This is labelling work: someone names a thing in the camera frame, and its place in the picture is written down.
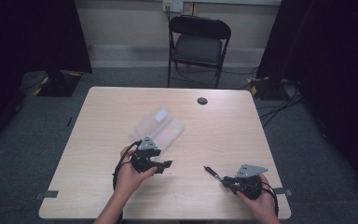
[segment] wooden table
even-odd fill
[[[198,104],[204,97],[207,105]],[[89,90],[39,216],[96,218],[113,192],[119,152],[131,144],[134,128],[159,106],[185,130],[157,161],[173,160],[132,195],[126,219],[254,219],[248,207],[205,172],[234,176],[243,164],[267,167],[273,188],[282,186],[269,144],[248,91],[94,87]],[[280,219],[291,216],[278,195]]]

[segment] hand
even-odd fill
[[[269,183],[266,177],[263,174],[260,174],[261,182]],[[269,189],[269,186],[262,184],[264,189]],[[275,224],[280,223],[278,218],[275,215],[274,210],[274,200],[272,196],[265,192],[261,191],[261,195],[254,201],[250,200],[246,195],[237,191],[237,195],[241,198],[241,200],[246,203],[251,209],[254,217],[262,224]]]
[[[123,156],[128,147],[124,147],[120,152],[120,156]],[[129,151],[125,156],[123,164],[118,172],[117,184],[115,192],[124,196],[130,197],[142,184],[144,180],[152,176],[157,167],[152,167],[143,173],[138,173],[133,167],[130,161],[130,156],[134,153],[134,150]]]

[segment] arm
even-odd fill
[[[126,149],[127,148],[124,147],[120,155],[123,155]],[[133,152],[134,151],[130,151],[122,163],[130,161],[130,156]],[[131,163],[124,164],[118,173],[115,192],[113,192],[109,202],[98,218],[94,221],[94,224],[116,223],[124,205],[126,205],[133,192],[141,186],[144,180],[152,176],[156,171],[157,167],[153,167],[139,174],[135,171],[135,169],[133,169]]]
[[[266,177],[261,174],[259,175],[261,182],[269,183]],[[269,187],[263,184],[263,188],[268,189]],[[251,209],[252,214],[261,224],[279,224],[279,220],[275,215],[274,201],[270,194],[261,191],[261,195],[254,201],[250,200],[243,193],[237,191],[237,195],[241,200],[246,203]]]

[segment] wall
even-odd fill
[[[161,1],[77,0],[88,45],[168,46],[168,18]],[[263,49],[278,12],[276,4],[243,5],[184,2],[183,14],[225,21],[231,48]]]

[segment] black folding chair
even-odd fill
[[[181,15],[171,19],[169,32],[170,58],[167,87],[170,87],[172,63],[175,64],[176,69],[178,63],[184,63],[215,68],[214,87],[217,89],[227,45],[231,38],[229,26],[220,20]],[[173,34],[179,34],[176,42]]]

